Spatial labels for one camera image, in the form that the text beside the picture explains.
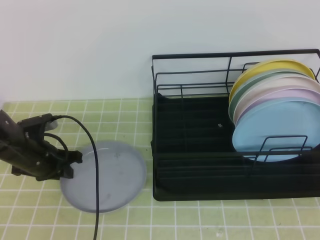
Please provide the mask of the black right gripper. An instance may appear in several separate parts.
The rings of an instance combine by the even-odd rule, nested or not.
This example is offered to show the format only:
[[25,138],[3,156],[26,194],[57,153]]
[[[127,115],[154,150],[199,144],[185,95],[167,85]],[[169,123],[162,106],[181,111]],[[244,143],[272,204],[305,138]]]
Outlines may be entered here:
[[12,165],[11,173],[34,177],[37,181],[72,179],[73,168],[64,164],[81,164],[82,157],[78,150],[58,149],[47,141],[44,145],[0,141],[0,159]]

